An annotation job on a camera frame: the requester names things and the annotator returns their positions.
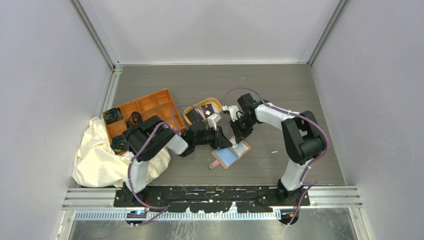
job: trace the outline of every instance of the small white object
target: small white object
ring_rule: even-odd
[[[221,120],[221,115],[219,115],[218,113],[214,113],[207,118],[207,123],[209,124],[209,127],[216,130],[217,129],[217,122],[219,120]]]
[[[237,119],[239,119],[239,116],[237,116],[237,112],[239,112],[238,106],[223,106],[222,111],[229,111],[229,116],[231,117],[231,120],[235,122]]]

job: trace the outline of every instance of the wire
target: wire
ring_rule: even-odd
[[[311,168],[311,165],[313,164],[313,163],[315,163],[318,159],[320,159],[320,158],[322,158],[325,154],[326,154],[326,152],[327,152],[327,150],[328,150],[328,148],[329,148],[329,145],[330,145],[330,139],[329,139],[329,137],[327,136],[327,134],[324,132],[324,130],[318,125],[318,124],[316,124],[314,121],[312,121],[312,120],[310,120],[309,118],[307,118],[307,117],[304,117],[304,116],[302,116],[302,115],[300,115],[300,114],[297,114],[297,113],[294,113],[294,112],[292,112],[292,111],[288,111],[288,110],[285,110],[285,109],[283,109],[283,108],[280,108],[280,107],[276,107],[276,106],[272,106],[272,105],[269,105],[267,102],[265,102],[264,101],[264,99],[261,97],[261,95],[257,92],[257,91],[255,91],[255,90],[253,90],[253,89],[251,89],[251,88],[248,88],[248,87],[236,87],[236,88],[233,88],[233,89],[230,89],[230,90],[228,90],[227,92],[226,92],[226,94],[225,94],[225,97],[224,97],[224,103],[227,101],[227,96],[228,96],[228,94],[231,92],[231,91],[234,91],[234,90],[236,90],[236,89],[246,89],[246,90],[249,90],[249,91],[252,91],[252,92],[254,92],[259,98],[260,98],[260,101],[262,102],[262,104],[264,104],[265,106],[267,106],[267,107],[269,107],[270,109],[273,109],[273,110],[276,110],[276,111],[278,111],[278,112],[280,112],[280,113],[283,113],[283,114],[287,114],[287,115],[291,115],[291,116],[294,116],[294,117],[298,117],[298,118],[300,118],[300,119],[302,119],[302,120],[304,120],[304,121],[306,121],[306,122],[308,122],[308,123],[310,123],[312,126],[314,126],[321,134],[322,134],[322,136],[324,137],[324,141],[326,142],[326,145],[325,145],[325,148],[324,148],[324,150],[317,156],[317,157],[315,157],[314,159],[312,159],[310,162],[308,162],[307,164],[306,164],[306,167],[305,167],[305,169],[303,170],[303,172],[302,172],[302,174],[301,174],[301,176],[300,176],[300,179],[299,179],[299,181],[301,182],[301,183],[303,183],[303,181],[304,181],[304,179],[305,179],[305,176],[306,176],[306,174],[308,173],[308,170]]]
[[[181,135],[180,127],[178,126],[178,124],[177,124],[177,120],[175,119],[175,115],[174,115],[174,111],[175,111],[175,109],[177,109],[177,108],[179,108],[179,107],[193,107],[193,108],[196,108],[196,109],[199,109],[199,110],[203,111],[204,113],[206,113],[206,110],[205,110],[205,109],[203,109],[203,108],[201,108],[201,107],[195,106],[195,105],[182,104],[182,105],[175,106],[175,107],[172,109],[172,113],[171,113],[171,114],[172,114],[172,120],[173,120],[173,123],[175,124],[175,127],[176,127],[177,131],[178,131],[178,135]]]
[[[300,196],[299,202],[297,203],[296,210],[294,211],[294,215],[291,217],[290,221],[287,224],[287,226],[289,228],[290,228],[290,224],[292,224],[293,223],[293,220],[295,220],[296,214],[298,214],[299,210],[301,209],[301,203],[304,200],[306,193],[308,192],[309,189],[311,189],[313,186],[315,186],[317,184],[318,184],[318,182],[316,181],[316,182],[312,183],[311,185],[309,185],[305,189],[305,191],[303,191],[302,195]]]
[[[128,185],[129,185],[129,189],[131,190],[132,195],[134,196],[134,198],[143,206],[145,206],[146,208],[151,208],[151,209],[157,209],[157,210],[162,210],[160,211],[158,214],[156,214],[154,217],[150,218],[149,220],[143,221],[142,223],[140,223],[138,226],[142,226],[142,225],[146,225],[150,222],[152,222],[154,219],[156,219],[157,217],[159,217],[162,213],[164,213],[166,210],[168,210],[167,206],[151,206],[145,202],[143,202],[139,196],[137,196],[137,193],[134,191],[134,185],[133,185],[133,181],[131,180],[131,167],[133,166],[134,161],[142,154],[142,152],[146,149],[147,145],[150,143],[150,141],[152,140],[152,138],[155,136],[156,132],[158,131],[158,129],[162,126],[165,125],[168,128],[170,128],[175,134],[178,134],[178,132],[176,132],[170,125],[166,124],[165,122],[160,122],[158,125],[156,125],[156,127],[153,129],[153,131],[151,132],[150,136],[147,138],[146,142],[143,144],[143,146],[140,148],[140,150],[138,150],[138,152],[135,154],[135,156],[133,156],[131,158],[131,160],[129,161],[129,165],[128,165]]]

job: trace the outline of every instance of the blue item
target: blue item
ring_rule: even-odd
[[[237,156],[236,153],[233,151],[232,147],[216,149],[215,154],[227,167],[229,167],[239,158],[239,156]]]

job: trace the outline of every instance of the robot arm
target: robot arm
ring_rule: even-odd
[[[181,157],[186,157],[193,153],[198,145],[209,144],[213,149],[232,147],[233,144],[224,136],[222,128],[217,125],[217,121],[220,119],[218,114],[212,114],[207,118],[209,128],[207,128],[206,123],[199,121],[190,126],[182,136],[176,134],[165,125],[160,126],[144,151],[131,165],[129,171],[134,191],[138,193],[146,187],[149,161],[163,147],[167,147]],[[149,135],[161,122],[162,120],[155,115],[122,133],[123,138],[127,142],[130,159],[137,154],[146,143]]]
[[[308,162],[326,147],[324,137],[308,122],[270,108],[269,106],[274,106],[270,102],[267,106],[261,101],[255,101],[249,93],[242,95],[237,102],[243,112],[239,111],[237,106],[222,107],[223,112],[231,116],[229,124],[237,143],[252,133],[255,124],[267,123],[282,131],[290,160],[284,175],[278,180],[277,194],[284,202],[292,202],[300,194],[303,186],[301,176],[308,167]],[[310,111],[293,113],[317,122]]]

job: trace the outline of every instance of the work surface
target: work surface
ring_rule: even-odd
[[[328,127],[318,98],[310,67],[305,64],[255,65],[144,65],[124,66],[120,75],[113,105],[143,97],[168,88],[177,105],[196,104],[206,98],[217,98],[222,105],[238,105],[237,98],[248,87],[281,108],[303,112],[312,111],[318,124],[327,132]],[[181,116],[184,107],[179,109]],[[233,132],[230,118],[221,114],[218,123],[230,138]],[[151,185],[276,185],[286,170],[289,157],[280,130],[257,124],[246,139],[251,150],[230,168],[220,165],[209,169],[215,158],[209,145],[197,146],[194,153],[180,157],[173,152],[168,169]],[[333,146],[327,154],[312,165],[306,182],[344,184]]]

